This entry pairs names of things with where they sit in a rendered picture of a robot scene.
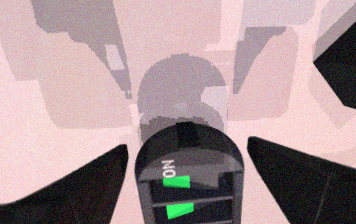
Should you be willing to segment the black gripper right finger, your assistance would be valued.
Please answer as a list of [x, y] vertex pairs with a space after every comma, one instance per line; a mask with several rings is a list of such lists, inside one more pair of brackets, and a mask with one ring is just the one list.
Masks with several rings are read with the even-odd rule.
[[256, 136], [247, 151], [289, 224], [356, 224], [356, 168]]

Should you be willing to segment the dark grey controller unit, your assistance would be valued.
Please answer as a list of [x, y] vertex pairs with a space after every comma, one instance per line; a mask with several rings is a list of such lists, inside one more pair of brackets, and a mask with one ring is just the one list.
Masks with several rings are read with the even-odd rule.
[[241, 224], [244, 168], [216, 128], [189, 121], [158, 131], [134, 165], [144, 224]]

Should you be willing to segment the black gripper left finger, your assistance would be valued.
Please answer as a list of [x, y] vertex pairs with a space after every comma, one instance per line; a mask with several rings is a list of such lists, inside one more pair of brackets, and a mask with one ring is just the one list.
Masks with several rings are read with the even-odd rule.
[[128, 164], [126, 144], [11, 203], [0, 224], [110, 224]]

